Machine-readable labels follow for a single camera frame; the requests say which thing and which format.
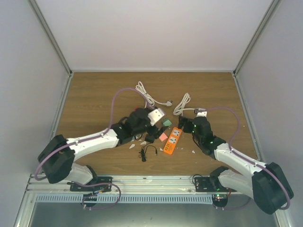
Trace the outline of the pink square adapter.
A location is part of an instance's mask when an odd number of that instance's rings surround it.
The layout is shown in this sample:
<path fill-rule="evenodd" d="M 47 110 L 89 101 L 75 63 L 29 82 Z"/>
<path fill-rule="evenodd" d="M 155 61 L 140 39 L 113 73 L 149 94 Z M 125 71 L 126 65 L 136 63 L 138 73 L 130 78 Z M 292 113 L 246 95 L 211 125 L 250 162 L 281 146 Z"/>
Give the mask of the pink square adapter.
<path fill-rule="evenodd" d="M 165 133 L 162 133 L 160 136 L 159 136 L 159 140 L 161 142 L 164 142 L 165 140 L 168 139 L 168 136 L 165 134 Z"/>

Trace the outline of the black power adapter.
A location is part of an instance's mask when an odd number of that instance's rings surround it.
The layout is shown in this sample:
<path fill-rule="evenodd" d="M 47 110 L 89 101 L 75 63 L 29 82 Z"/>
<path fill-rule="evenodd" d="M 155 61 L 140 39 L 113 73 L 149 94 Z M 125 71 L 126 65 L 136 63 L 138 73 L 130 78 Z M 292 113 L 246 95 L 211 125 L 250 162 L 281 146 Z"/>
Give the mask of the black power adapter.
<path fill-rule="evenodd" d="M 144 138 L 144 141 L 146 141 L 147 143 L 154 143 L 155 137 L 147 134 Z"/>

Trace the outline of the green square adapter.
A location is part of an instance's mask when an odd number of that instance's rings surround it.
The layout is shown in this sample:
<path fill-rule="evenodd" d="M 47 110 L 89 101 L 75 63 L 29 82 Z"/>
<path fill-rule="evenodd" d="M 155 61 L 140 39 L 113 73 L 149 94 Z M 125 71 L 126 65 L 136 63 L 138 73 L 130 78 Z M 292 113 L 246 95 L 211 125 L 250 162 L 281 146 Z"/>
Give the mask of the green square adapter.
<path fill-rule="evenodd" d="M 172 125 L 172 122 L 169 120 L 169 119 L 165 119 L 163 122 L 162 122 L 162 125 L 163 126 L 166 126 L 166 127 L 169 127 Z"/>

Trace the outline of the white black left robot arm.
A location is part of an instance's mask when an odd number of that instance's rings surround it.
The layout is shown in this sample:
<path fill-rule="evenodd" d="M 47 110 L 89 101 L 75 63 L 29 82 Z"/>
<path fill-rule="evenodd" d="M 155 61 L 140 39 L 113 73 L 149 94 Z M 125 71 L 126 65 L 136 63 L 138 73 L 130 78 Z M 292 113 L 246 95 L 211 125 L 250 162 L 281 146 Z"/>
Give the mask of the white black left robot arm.
<path fill-rule="evenodd" d="M 98 184 L 95 172 L 89 166 L 78 165 L 76 161 L 100 150 L 122 146 L 137 135 L 147 133 L 154 139 L 159 137 L 164 129 L 158 129 L 156 124 L 165 115 L 161 108 L 137 108 L 128 117 L 103 131 L 69 139 L 61 134 L 56 135 L 37 158 L 39 166 L 35 171 L 35 179 L 41 180 L 38 174 L 43 172 L 43 179 L 51 184 L 69 180 L 92 191 Z"/>

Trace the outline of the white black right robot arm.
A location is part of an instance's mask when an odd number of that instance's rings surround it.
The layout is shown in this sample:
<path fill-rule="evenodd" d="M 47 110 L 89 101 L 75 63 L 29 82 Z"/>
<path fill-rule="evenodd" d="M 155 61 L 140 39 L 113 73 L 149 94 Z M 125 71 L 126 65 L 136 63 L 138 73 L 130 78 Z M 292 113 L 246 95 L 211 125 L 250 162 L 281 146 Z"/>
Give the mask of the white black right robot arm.
<path fill-rule="evenodd" d="M 266 164 L 239 152 L 213 134 L 205 116 L 194 119 L 179 116 L 178 128 L 190 133 L 205 155 L 227 164 L 210 174 L 210 187 L 214 191 L 234 189 L 254 200 L 266 214 L 290 207 L 294 193 L 280 165 Z"/>

